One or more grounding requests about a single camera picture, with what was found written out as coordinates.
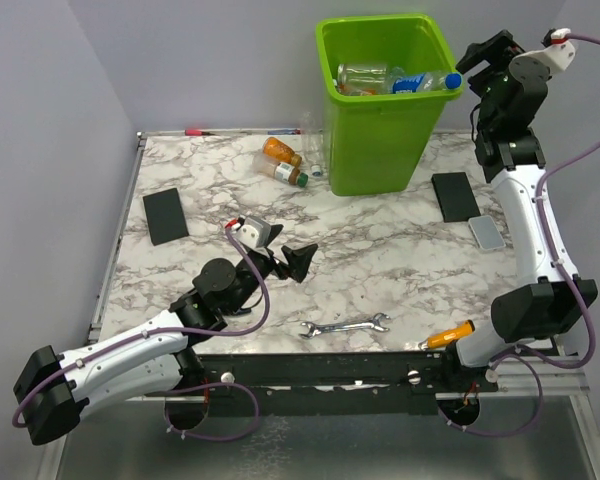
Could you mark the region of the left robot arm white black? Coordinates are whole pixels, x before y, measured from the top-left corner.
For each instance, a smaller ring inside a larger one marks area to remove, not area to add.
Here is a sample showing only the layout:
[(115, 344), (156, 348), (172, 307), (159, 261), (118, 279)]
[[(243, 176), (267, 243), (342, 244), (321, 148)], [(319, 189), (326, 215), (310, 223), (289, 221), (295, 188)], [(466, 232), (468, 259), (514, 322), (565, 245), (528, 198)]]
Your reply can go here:
[(301, 283), (308, 274), (318, 246), (283, 247), (284, 258), (277, 260), (269, 245), (281, 230), (279, 225), (259, 226), (252, 218), (234, 219), (225, 236), (240, 255), (239, 263), (208, 261), (190, 291), (138, 327), (74, 350), (57, 353), (45, 346), (34, 351), (13, 387), (13, 427), (27, 430), (33, 444), (44, 445), (118, 401), (145, 394), (208, 396), (215, 385), (194, 346), (232, 336), (228, 317), (246, 313), (244, 305), (255, 292), (261, 294), (267, 317), (268, 275)]

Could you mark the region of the brown tea bottle green cap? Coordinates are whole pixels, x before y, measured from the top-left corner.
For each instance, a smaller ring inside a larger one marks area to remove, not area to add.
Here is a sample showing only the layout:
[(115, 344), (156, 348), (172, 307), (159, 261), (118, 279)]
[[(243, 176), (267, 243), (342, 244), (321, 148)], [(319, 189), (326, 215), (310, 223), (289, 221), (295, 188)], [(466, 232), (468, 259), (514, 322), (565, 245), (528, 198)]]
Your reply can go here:
[(263, 152), (257, 152), (254, 155), (252, 167), (259, 174), (291, 186), (305, 188), (309, 181), (308, 175), (301, 172), (297, 167), (277, 160)]

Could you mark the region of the clear bottle blue label back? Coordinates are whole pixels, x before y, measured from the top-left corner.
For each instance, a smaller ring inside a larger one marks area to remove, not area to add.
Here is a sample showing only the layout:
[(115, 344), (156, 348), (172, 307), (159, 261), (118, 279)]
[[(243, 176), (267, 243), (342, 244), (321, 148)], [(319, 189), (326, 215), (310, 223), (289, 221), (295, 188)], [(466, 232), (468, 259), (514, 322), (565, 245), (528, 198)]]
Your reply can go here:
[(435, 91), (454, 91), (463, 84), (463, 76), (458, 72), (428, 71), (407, 74), (403, 69), (394, 67), (388, 71), (380, 93), (425, 93)]

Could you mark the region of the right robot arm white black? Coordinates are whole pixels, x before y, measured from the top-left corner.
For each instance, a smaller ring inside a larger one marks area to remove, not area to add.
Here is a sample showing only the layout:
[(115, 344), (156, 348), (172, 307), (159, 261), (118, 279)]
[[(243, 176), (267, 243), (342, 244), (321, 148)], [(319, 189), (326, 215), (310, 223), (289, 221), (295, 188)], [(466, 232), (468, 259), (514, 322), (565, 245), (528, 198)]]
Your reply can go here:
[(513, 348), (568, 332), (598, 295), (570, 259), (552, 211), (547, 168), (531, 123), (548, 82), (573, 61), (568, 29), (549, 32), (543, 49), (525, 51), (503, 30), (470, 44), (456, 69), (480, 99), (475, 154), (503, 209), (512, 238), (518, 286), (494, 299), (490, 321), (453, 342), (455, 357), (439, 367), (441, 383), (461, 391), (475, 368)]

